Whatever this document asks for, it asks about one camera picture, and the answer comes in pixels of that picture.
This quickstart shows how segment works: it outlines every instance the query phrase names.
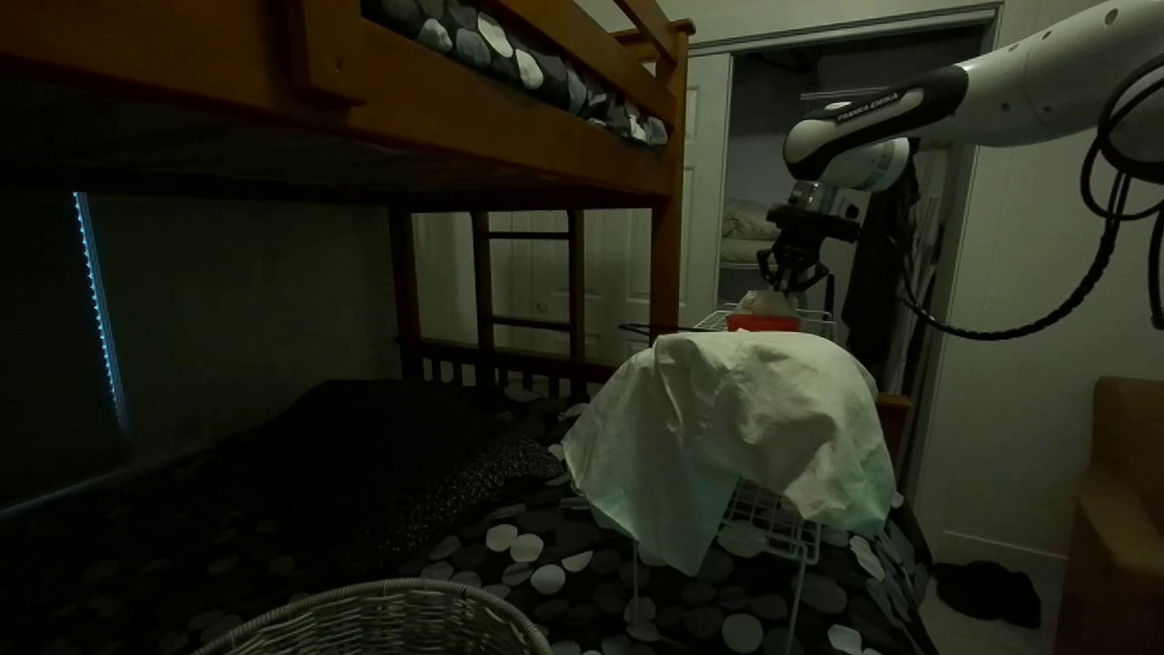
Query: bed ladder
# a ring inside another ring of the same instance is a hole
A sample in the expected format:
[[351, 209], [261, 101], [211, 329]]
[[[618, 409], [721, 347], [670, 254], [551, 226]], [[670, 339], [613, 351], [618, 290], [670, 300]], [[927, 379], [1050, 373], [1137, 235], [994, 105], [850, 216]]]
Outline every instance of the bed ladder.
[[[493, 313], [493, 281], [492, 281], [492, 243], [497, 239], [556, 239], [567, 243], [567, 320], [532, 320], [532, 316], [503, 316]], [[471, 275], [477, 275], [477, 347], [481, 368], [477, 379], [492, 379], [493, 385], [510, 381], [510, 373], [493, 368], [493, 329], [528, 329], [528, 332], [563, 332], [572, 334], [572, 368], [585, 366], [585, 235], [583, 213], [567, 209], [563, 235], [511, 235], [492, 231], [488, 213], [471, 213]], [[572, 379], [572, 397], [585, 397], [585, 379]]]

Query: bunk bed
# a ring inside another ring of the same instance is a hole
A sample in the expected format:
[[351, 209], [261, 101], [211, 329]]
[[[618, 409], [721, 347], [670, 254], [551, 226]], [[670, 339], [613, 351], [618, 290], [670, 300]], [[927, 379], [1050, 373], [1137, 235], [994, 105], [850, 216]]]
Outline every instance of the bunk bed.
[[[0, 652], [187, 652], [241, 619], [351, 578], [458, 569], [463, 584], [481, 584], [503, 577], [506, 558], [458, 548], [497, 521], [540, 533], [545, 517], [567, 517], [545, 533], [583, 535], [573, 554], [625, 549], [579, 514], [559, 461], [545, 460], [567, 427], [563, 409], [612, 377], [585, 360], [583, 339], [590, 209], [652, 213], [646, 320], [652, 332], [675, 329], [692, 22], [670, 22], [652, 0], [618, 7], [629, 33], [602, 33], [572, 0], [442, 0], [437, 10], [428, 0], [0, 4], [0, 187], [381, 205], [391, 216], [406, 379], [327, 381], [202, 454], [4, 521]], [[458, 51], [449, 22], [477, 22], [477, 49], [488, 43], [492, 60]], [[539, 70], [493, 67], [515, 51]], [[545, 67], [563, 67], [556, 77], [583, 84], [583, 99], [545, 91]], [[492, 310], [492, 239], [545, 235], [493, 235], [488, 213], [528, 209], [567, 216], [556, 235], [572, 253], [567, 320]], [[409, 235], [421, 213], [469, 213], [477, 347], [421, 339]], [[563, 360], [503, 352], [497, 323], [567, 332], [572, 351]], [[556, 402], [493, 397], [511, 379]], [[897, 521], [897, 541], [909, 554], [900, 573], [920, 573], [927, 554], [909, 521]], [[830, 607], [817, 622], [807, 613], [803, 645], [825, 648], [830, 625], [848, 619], [870, 625], [880, 652], [932, 652], [909, 607], [875, 619], [848, 549], [825, 558], [833, 578], [813, 584]], [[608, 591], [602, 605], [620, 605], [625, 560], [608, 558], [602, 577], [583, 598]], [[726, 605], [784, 619], [783, 601], [751, 585], [784, 585], [789, 569], [714, 578], [674, 614], [702, 619], [693, 634], [687, 625], [693, 652], [721, 648], [708, 619]], [[592, 614], [532, 591], [510, 601], [551, 629], [590, 614], [579, 641], [620, 629], [620, 607]]]

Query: laundry basket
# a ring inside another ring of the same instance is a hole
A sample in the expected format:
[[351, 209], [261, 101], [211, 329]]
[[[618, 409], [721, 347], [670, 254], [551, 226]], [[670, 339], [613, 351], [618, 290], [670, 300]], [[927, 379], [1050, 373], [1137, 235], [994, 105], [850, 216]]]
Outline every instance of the laundry basket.
[[549, 655], [511, 605], [458, 584], [391, 578], [317, 594], [197, 655]]

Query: wooden bunk bed frame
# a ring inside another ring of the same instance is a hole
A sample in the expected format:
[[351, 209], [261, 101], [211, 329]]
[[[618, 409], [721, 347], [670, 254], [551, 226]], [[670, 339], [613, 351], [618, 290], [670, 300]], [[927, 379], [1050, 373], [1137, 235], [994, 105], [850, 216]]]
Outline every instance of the wooden bunk bed frame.
[[[358, 15], [358, 0], [0, 4], [0, 184], [49, 191], [386, 205], [409, 261], [415, 213], [652, 213], [652, 323], [675, 323], [692, 22], [618, 0], [481, 0], [613, 99], [665, 151], [608, 136]], [[415, 290], [397, 287], [415, 341]]]

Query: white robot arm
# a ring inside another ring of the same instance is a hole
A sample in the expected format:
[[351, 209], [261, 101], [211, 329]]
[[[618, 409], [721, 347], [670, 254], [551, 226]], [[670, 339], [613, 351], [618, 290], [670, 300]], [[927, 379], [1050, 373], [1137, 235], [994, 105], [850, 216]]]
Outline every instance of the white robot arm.
[[[794, 198], [811, 198], [813, 184], [887, 191], [909, 159], [905, 136], [1020, 147], [1093, 129], [1115, 89], [1161, 60], [1164, 4], [1110, 0], [882, 95], [833, 101], [784, 138], [784, 165], [800, 180]], [[1164, 184], [1164, 95], [1127, 113], [1111, 147], [1137, 165], [1136, 180]]]

